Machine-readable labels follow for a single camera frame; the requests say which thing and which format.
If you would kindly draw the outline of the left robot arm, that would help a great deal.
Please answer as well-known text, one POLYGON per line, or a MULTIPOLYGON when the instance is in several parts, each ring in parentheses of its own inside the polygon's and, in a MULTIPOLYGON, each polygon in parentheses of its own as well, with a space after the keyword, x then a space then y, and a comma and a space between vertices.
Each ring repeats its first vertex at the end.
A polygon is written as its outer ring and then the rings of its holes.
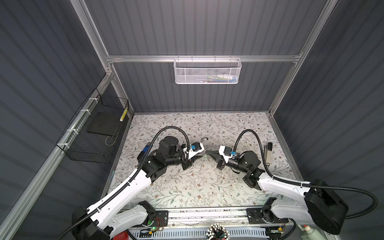
POLYGON ((124 212, 122 208, 165 174, 168 166, 180 165, 187 170, 202 157, 204 151, 203 144, 191 143, 181 128, 162 128, 141 152, 139 165, 133 173, 98 202, 74 211, 71 226, 58 238, 61 240, 71 233, 76 240, 112 240, 131 227, 150 227, 156 214, 150 203, 139 202, 124 212))

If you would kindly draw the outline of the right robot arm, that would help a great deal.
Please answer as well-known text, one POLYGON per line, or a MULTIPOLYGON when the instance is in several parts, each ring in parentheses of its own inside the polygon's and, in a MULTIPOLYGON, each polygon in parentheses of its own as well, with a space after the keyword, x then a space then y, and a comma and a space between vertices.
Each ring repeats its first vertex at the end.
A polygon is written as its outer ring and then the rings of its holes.
POLYGON ((278 202, 269 198, 262 208, 262 215, 267 223, 278 219, 297 219, 315 224, 323 231, 338 235, 345 220, 362 217, 378 206, 378 198, 362 189, 340 186, 329 186, 316 179, 314 182, 294 181, 273 175, 266 164, 265 154, 260 156, 253 151, 237 153, 236 148, 220 146, 217 151, 206 153, 213 157, 217 169, 231 168, 235 173, 245 173, 243 181, 252 189, 274 192, 294 200, 292 204, 278 202), (366 195, 372 203, 366 209, 355 214, 348 214, 349 206, 337 191, 348 191, 366 195))

